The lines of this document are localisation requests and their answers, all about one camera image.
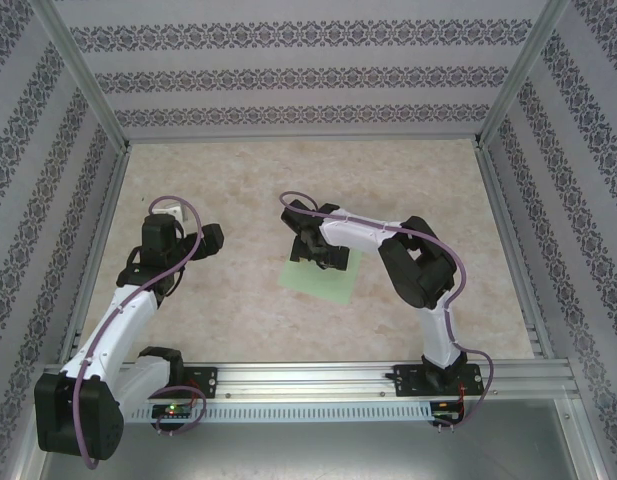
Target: patterned wallpaper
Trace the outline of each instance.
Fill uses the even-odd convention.
[[[0,478],[58,360],[115,158],[29,5],[0,0]]]
[[[617,478],[617,2],[567,7],[489,149],[553,346]]]
[[[61,0],[131,139],[477,133],[545,0]]]

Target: white connector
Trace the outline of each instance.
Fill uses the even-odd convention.
[[[184,221],[186,220],[186,210],[181,203],[175,202],[163,207],[154,208],[152,213],[168,213],[172,215],[179,223],[181,223],[181,226],[184,227],[185,234],[186,228],[184,226]]]

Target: perforated metal strip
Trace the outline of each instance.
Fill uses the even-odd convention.
[[[152,404],[145,404],[126,419],[126,423],[151,423]],[[195,407],[191,418],[200,413]],[[324,422],[403,422],[432,419],[428,402],[376,403],[249,403],[210,404],[205,423],[324,423]],[[190,420],[164,418],[163,423],[186,423]]]

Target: marble-patterned floor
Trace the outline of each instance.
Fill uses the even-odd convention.
[[[349,305],[278,286],[293,233],[279,220],[277,197],[290,189],[367,217],[425,218],[467,266],[468,285],[454,304],[460,341],[494,358],[532,358],[468,140],[134,146],[82,339],[139,244],[148,204],[176,194],[204,223],[221,224],[225,245],[186,269],[130,359],[147,345],[200,362],[418,359],[416,312],[394,292],[378,256],[364,254]]]

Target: black mounting plate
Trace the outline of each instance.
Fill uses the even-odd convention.
[[[459,384],[463,383],[464,395],[481,395],[484,384],[479,365],[467,363],[459,370],[457,379],[443,390],[437,390],[426,379],[425,367],[420,364],[395,365],[390,378],[395,382],[395,393],[398,397],[456,397],[459,395]]]
[[[182,385],[193,386],[191,380],[199,385],[199,390],[206,396],[206,398],[215,398],[217,392],[217,374],[218,370],[215,367],[184,367],[184,379]],[[164,393],[163,395],[155,395],[152,398],[190,398],[191,393],[172,392]]]

